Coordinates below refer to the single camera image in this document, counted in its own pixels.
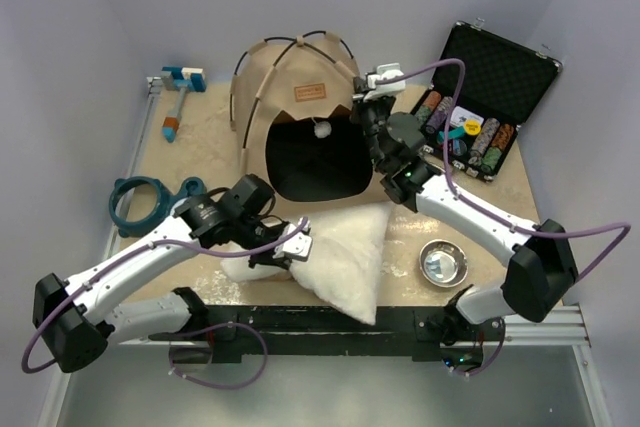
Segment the white pillow cushion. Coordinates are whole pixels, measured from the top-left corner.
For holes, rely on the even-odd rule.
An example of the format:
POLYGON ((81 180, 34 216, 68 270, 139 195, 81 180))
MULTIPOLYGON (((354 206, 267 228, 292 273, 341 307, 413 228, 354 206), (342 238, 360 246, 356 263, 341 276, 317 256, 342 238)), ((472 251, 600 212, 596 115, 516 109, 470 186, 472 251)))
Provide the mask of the white pillow cushion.
POLYGON ((308 216, 313 245, 307 261, 288 270, 245 258, 224 259, 221 268, 236 283, 258 280, 296 282, 343 314, 367 325, 376 322, 389 202, 327 210, 308 216))

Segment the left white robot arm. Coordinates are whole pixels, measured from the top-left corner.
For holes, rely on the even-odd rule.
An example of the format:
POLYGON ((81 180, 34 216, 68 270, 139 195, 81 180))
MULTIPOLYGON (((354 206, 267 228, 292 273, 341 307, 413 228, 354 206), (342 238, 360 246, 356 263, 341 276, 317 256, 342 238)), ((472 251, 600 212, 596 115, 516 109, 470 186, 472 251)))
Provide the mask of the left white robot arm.
POLYGON ((146 235, 109 259, 66 279, 49 273, 34 287, 32 322, 36 329, 21 360, 28 374, 57 366, 79 371, 106 350, 135 338, 169 334, 196 339, 207 327, 207 307, 188 288, 147 303, 127 307, 124 301, 169 269, 198 255, 222 258, 220 246, 233 242, 255 266, 269 260, 285 269, 294 258, 307 260, 311 222, 266 219, 275 207, 275 192, 254 174, 231 187, 185 197, 146 235))

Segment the tan black pet tent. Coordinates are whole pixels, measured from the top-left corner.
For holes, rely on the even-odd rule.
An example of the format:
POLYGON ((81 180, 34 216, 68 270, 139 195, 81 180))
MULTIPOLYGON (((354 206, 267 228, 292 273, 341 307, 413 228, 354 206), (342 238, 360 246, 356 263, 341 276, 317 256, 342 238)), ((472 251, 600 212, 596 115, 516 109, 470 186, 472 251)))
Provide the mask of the tan black pet tent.
POLYGON ((386 201, 359 126, 350 122, 353 85, 347 104, 330 101, 324 113, 303 106, 299 118, 272 109, 253 122, 247 148, 237 138, 239 170, 255 174, 274 190, 276 211, 307 213, 386 201), (327 120, 332 133, 314 135, 314 122, 327 120))

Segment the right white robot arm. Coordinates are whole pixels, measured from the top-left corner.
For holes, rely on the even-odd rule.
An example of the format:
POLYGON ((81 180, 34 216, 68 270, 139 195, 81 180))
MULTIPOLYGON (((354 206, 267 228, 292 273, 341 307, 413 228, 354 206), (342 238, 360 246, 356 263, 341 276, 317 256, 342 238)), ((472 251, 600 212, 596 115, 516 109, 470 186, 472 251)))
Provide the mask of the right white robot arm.
POLYGON ((578 278, 564 228, 509 214, 450 186, 441 169, 424 160, 425 139, 410 113, 393 112, 395 97, 378 93, 373 81, 356 77, 350 120, 361 127, 372 168, 396 204, 437 219, 482 246, 506 269, 503 281, 470 287, 450 301, 448 333, 469 339, 481 323, 517 314, 543 321, 578 278))

